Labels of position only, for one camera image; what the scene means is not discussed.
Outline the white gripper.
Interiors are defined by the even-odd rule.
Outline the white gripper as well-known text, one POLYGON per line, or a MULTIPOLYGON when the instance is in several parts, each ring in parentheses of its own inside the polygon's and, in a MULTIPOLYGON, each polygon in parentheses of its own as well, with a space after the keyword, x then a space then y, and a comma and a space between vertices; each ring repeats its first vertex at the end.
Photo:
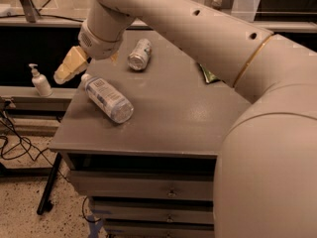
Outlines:
POLYGON ((123 39, 104 41, 96 37, 89 30, 87 22, 84 21, 80 28, 78 41, 80 46, 73 46, 54 72, 53 79, 57 84, 64 84, 85 71, 88 67, 88 57, 95 60, 110 58, 111 62, 116 62, 123 39))

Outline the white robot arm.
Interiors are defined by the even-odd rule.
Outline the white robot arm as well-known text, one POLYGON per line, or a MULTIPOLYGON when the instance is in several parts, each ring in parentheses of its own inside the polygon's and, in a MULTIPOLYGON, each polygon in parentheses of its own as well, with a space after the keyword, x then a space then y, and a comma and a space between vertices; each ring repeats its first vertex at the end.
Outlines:
POLYGON ((115 237, 317 238, 316 55, 190 0, 93 0, 89 72, 51 147, 115 237))

